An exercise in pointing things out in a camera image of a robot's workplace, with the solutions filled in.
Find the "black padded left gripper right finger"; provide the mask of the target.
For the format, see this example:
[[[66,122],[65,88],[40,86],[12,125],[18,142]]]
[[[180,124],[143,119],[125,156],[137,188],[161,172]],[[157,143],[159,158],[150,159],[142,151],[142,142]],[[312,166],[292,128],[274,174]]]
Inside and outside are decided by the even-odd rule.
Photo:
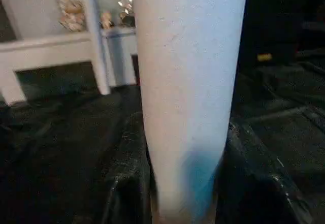
[[[297,185],[247,124],[230,122],[218,179],[217,223],[312,223]]]

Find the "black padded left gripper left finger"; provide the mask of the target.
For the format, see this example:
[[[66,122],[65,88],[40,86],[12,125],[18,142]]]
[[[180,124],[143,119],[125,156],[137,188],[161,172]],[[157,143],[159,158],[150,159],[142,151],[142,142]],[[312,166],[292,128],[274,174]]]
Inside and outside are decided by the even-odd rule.
[[[126,120],[108,170],[108,223],[152,223],[151,166],[141,112]]]

